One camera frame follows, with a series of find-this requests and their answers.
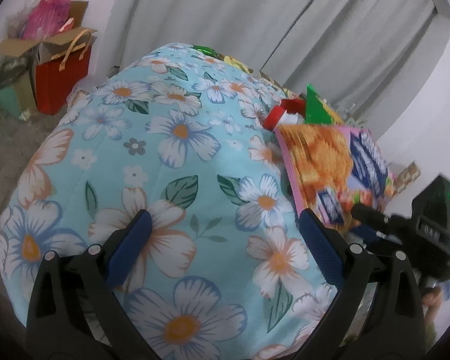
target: light blue bedsheet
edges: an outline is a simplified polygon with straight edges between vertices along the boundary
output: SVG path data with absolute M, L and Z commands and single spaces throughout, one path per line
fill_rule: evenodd
M 75 104 L 0 218 L 0 269 L 20 321 L 47 250 L 103 243 L 147 209 L 151 239 L 115 293 L 161 358 L 296 351 L 335 289 L 300 237 L 280 149 L 260 125 L 284 97 L 169 44 Z

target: gray carpet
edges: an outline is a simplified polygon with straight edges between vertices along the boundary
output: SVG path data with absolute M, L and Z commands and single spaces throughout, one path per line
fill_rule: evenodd
M 63 114 L 65 107 L 54 116 L 37 113 L 27 122 L 6 116 L 0 121 L 0 214 L 31 156 L 55 128 Z M 1 276 L 0 317 L 5 330 L 22 343 L 24 328 L 13 314 Z

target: pink plastic bag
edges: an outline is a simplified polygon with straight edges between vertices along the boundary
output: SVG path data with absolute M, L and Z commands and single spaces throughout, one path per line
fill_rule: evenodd
M 65 24 L 71 0 L 40 0 L 30 12 L 22 39 L 44 39 L 55 35 Z

